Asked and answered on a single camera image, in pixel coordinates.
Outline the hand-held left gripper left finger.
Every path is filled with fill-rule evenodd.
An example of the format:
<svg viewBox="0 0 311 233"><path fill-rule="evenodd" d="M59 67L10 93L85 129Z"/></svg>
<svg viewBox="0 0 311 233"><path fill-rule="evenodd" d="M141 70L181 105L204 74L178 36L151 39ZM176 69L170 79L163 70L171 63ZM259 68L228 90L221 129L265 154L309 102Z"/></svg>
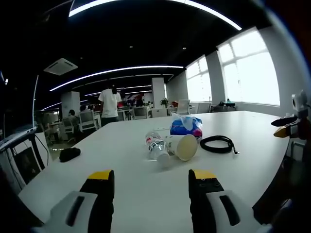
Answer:
<svg viewBox="0 0 311 233"><path fill-rule="evenodd" d="M88 176L79 191L72 191L52 209L49 220L33 233L109 233L114 213L114 171Z"/></svg>

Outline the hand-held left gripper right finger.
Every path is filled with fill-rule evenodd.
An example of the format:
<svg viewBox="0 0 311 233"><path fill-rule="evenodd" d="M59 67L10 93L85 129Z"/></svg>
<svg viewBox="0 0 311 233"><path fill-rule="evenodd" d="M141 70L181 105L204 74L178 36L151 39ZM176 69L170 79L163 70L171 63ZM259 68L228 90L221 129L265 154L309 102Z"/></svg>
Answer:
<svg viewBox="0 0 311 233"><path fill-rule="evenodd" d="M271 224L260 224L253 209L216 176L200 169L188 174L190 213L195 233L271 233Z"/></svg>

